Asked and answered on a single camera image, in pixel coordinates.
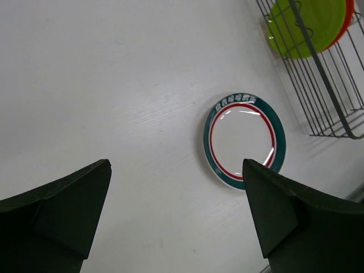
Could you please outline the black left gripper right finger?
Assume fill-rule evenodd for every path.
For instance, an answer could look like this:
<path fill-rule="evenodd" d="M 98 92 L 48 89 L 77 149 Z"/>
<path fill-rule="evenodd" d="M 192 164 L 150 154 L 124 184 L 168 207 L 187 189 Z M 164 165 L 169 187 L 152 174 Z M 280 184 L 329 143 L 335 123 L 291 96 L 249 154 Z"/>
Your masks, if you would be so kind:
<path fill-rule="evenodd" d="M 272 272 L 363 272 L 363 204 L 320 192 L 252 160 L 243 179 Z"/>

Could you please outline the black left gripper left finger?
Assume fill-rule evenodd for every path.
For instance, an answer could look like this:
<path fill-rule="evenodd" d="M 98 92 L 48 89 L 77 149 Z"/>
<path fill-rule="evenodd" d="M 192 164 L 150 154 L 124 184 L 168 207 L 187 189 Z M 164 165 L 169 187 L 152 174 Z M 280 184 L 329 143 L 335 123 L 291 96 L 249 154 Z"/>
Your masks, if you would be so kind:
<path fill-rule="evenodd" d="M 101 159 L 1 200 L 1 272 L 80 272 L 110 181 L 111 164 Z"/>

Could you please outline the white plate teal rim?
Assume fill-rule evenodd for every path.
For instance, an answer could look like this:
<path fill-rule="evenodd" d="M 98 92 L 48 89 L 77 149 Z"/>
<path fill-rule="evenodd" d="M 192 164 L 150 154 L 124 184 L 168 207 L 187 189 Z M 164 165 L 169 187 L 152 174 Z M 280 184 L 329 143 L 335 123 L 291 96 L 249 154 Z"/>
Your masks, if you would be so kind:
<path fill-rule="evenodd" d="M 216 102 L 206 117 L 202 140 L 213 173 L 239 191 L 246 188 L 245 159 L 279 172 L 286 156 L 280 118 L 266 101 L 250 93 L 232 93 Z"/>

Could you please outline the green plastic plate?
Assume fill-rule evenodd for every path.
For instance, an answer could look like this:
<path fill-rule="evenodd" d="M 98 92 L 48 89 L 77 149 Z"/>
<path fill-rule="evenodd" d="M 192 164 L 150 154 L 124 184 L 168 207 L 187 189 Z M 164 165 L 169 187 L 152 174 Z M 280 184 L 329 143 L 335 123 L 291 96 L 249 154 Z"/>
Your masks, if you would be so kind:
<path fill-rule="evenodd" d="M 294 1 L 317 53 L 324 51 L 344 32 L 349 8 L 346 1 Z M 267 36 L 271 48 L 286 58 L 312 56 L 288 1 L 276 1 L 268 15 Z"/>

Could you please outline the orange plastic plate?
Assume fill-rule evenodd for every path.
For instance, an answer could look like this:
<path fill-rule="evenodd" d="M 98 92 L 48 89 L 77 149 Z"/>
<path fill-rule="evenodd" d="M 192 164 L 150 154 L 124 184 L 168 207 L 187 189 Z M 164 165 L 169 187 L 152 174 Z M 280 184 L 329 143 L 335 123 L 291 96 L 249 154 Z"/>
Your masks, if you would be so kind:
<path fill-rule="evenodd" d="M 351 24 L 351 20 L 353 18 L 353 14 L 355 11 L 355 0 L 346 0 L 345 2 L 346 2 L 346 14 L 343 25 L 339 33 L 337 34 L 336 38 L 326 47 L 326 49 L 330 48 L 332 45 L 337 43 Z"/>

